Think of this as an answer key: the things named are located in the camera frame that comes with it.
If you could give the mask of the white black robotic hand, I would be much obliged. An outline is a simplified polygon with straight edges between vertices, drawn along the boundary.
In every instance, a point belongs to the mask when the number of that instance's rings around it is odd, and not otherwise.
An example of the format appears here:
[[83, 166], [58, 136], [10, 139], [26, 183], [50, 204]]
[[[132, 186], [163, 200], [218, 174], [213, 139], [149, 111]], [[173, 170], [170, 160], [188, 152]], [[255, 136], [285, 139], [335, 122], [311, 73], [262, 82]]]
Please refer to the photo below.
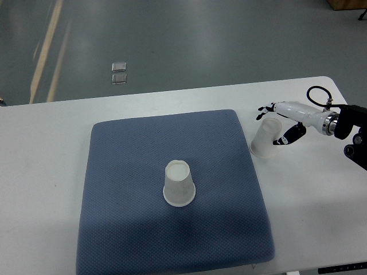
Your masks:
[[307, 127], [314, 127], [320, 134], [325, 136], [334, 135], [339, 114], [333, 111], [321, 111], [306, 104], [296, 101], [284, 101], [271, 103], [258, 109], [260, 112], [256, 120], [270, 112], [295, 121], [296, 124], [288, 129], [278, 140], [273, 141], [273, 145], [283, 146], [294, 143], [302, 138], [307, 131]]

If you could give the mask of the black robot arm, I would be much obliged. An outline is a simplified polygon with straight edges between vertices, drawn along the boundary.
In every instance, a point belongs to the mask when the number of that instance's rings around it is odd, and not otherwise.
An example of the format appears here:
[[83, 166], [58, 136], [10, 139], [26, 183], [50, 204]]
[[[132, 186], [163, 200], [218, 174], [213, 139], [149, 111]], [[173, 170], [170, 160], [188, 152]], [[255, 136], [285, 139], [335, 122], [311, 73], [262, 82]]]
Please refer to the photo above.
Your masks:
[[345, 140], [350, 138], [344, 149], [344, 155], [366, 170], [366, 108], [357, 105], [338, 105], [340, 110], [334, 136]]

